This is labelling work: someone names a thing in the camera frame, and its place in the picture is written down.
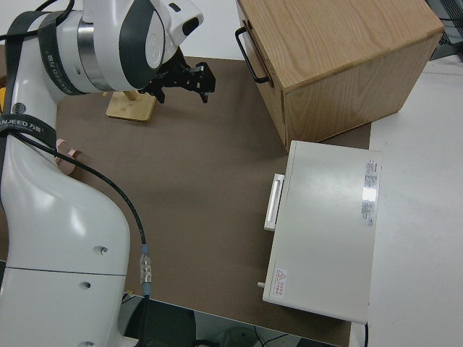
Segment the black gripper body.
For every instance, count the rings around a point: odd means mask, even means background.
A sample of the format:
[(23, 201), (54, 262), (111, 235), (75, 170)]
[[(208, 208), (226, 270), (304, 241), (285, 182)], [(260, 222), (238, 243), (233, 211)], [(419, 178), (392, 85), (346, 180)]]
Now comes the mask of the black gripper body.
[(139, 89), (139, 92), (154, 93), (161, 91), (162, 87), (182, 87), (197, 92), (197, 83), (190, 80), (189, 68), (190, 65), (187, 64), (182, 51), (176, 50), (175, 54), (161, 65), (153, 79)]

